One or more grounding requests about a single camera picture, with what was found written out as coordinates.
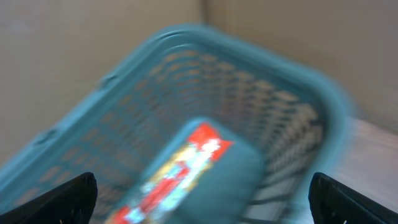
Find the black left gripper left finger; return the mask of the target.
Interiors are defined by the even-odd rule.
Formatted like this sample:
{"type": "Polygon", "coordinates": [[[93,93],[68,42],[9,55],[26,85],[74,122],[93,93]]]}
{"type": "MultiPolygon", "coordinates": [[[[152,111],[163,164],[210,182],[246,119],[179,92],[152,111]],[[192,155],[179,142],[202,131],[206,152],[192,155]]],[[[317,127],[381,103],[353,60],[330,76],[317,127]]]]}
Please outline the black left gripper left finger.
{"type": "Polygon", "coordinates": [[[98,197],[93,173],[85,172],[1,215],[1,224],[89,224],[98,197]]]}

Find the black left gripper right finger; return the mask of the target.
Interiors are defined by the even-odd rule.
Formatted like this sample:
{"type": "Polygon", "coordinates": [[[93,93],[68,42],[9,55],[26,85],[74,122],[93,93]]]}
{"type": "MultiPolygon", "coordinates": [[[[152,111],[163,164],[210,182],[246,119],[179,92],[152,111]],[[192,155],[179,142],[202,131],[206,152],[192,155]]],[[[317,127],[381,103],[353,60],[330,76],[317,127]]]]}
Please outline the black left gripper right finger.
{"type": "Polygon", "coordinates": [[[313,175],[308,193],[315,224],[397,224],[397,213],[324,173],[313,175]]]}

